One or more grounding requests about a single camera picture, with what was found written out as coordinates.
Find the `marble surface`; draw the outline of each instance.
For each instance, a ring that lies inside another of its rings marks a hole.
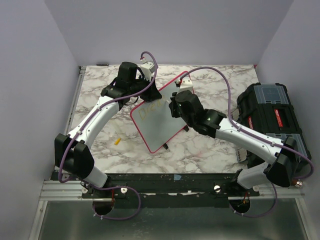
[[[182,71],[198,66],[160,65],[157,87],[172,80]],[[215,66],[229,79],[231,107],[250,84],[257,83],[252,65]],[[97,103],[102,88],[118,74],[118,65],[88,66],[76,105],[72,128],[77,126]],[[228,92],[221,76],[211,70],[191,74],[194,91],[205,108],[227,114]],[[150,153],[130,118],[134,107],[124,106],[99,133],[91,153],[95,165],[106,173],[234,173],[245,165],[237,163],[236,146],[232,143],[199,135],[193,129],[181,131],[168,142],[169,149]],[[115,141],[121,138],[118,145]]]

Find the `lavender wall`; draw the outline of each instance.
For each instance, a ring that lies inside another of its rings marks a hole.
[[[282,83],[295,108],[315,164],[303,189],[316,225],[320,222],[320,1],[295,0],[258,67],[263,83]]]
[[[79,65],[256,64],[292,0],[45,0]]]
[[[0,2],[0,239],[28,239],[79,69],[42,0]]]

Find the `small whiteboard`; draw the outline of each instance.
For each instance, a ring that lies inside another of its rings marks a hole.
[[[140,133],[150,153],[158,151],[165,143],[181,131],[186,123],[182,118],[173,118],[169,108],[172,93],[179,90],[175,80],[184,71],[159,89],[162,99],[152,102],[142,102],[130,112],[130,117]]]

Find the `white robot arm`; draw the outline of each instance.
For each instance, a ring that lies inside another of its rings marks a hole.
[[[289,137],[285,141],[266,136],[230,119],[221,112],[204,109],[196,94],[192,93],[191,80],[177,80],[179,90],[171,97],[169,107],[174,118],[182,118],[189,127],[202,135],[231,142],[262,158],[265,163],[250,169],[241,169],[234,178],[234,184],[244,189],[272,182],[281,187],[289,187],[299,164],[294,153],[282,149],[286,146],[297,149],[296,141]]]
[[[156,70],[155,63],[146,61],[145,58],[142,58],[141,62],[140,66],[132,62],[123,62],[117,77],[103,88],[98,102],[83,121],[67,135],[59,134],[55,138],[54,154],[57,167],[64,158],[65,171],[99,188],[106,184],[108,176],[95,167],[90,148],[106,123],[130,100],[126,96],[141,92],[151,83],[152,74]],[[138,79],[136,79],[137,71],[141,74]],[[139,97],[146,102],[162,98],[154,82]],[[72,146],[64,157],[72,141]]]

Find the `small yellow piece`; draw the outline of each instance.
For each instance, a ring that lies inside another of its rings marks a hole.
[[[120,143],[120,141],[121,141],[121,138],[119,137],[119,138],[115,141],[114,145],[118,145],[118,144]]]

